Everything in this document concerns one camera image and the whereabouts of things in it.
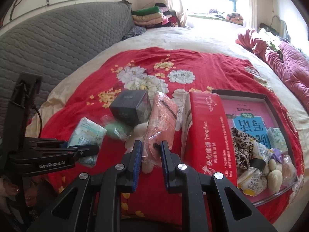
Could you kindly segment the person's left hand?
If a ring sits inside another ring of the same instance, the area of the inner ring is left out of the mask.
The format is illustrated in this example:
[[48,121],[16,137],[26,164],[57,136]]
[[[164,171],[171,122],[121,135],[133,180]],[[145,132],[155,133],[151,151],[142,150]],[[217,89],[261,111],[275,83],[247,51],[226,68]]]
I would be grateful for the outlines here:
[[[37,203],[38,186],[42,182],[40,176],[32,177],[30,188],[25,191],[25,203],[28,208],[35,206]],[[1,216],[8,220],[14,220],[14,215],[10,212],[7,206],[6,198],[15,196],[19,193],[19,187],[8,179],[1,178]]]

